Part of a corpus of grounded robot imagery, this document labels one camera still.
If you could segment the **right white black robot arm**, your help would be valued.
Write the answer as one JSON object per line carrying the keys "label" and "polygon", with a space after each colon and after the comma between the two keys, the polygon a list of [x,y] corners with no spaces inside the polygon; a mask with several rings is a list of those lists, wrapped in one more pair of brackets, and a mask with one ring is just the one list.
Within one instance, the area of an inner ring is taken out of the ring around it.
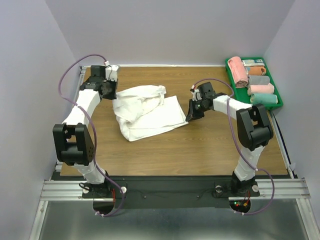
{"label": "right white black robot arm", "polygon": [[266,108],[262,104],[240,102],[223,92],[217,93],[210,82],[194,84],[190,92],[192,99],[189,100],[187,122],[203,118],[209,110],[227,115],[232,139],[239,153],[229,191],[234,195],[251,191],[259,171],[260,156],[274,136]]}

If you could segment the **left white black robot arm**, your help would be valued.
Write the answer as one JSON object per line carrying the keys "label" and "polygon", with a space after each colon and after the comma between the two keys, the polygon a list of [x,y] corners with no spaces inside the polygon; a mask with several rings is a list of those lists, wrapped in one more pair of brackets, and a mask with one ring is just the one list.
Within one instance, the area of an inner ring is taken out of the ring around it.
{"label": "left white black robot arm", "polygon": [[106,180],[108,172],[94,162],[96,150],[88,126],[101,100],[116,99],[119,68],[108,63],[92,65],[90,76],[79,87],[76,105],[68,117],[52,129],[57,159],[77,169],[85,178],[79,186],[86,199],[103,199],[115,194]]}

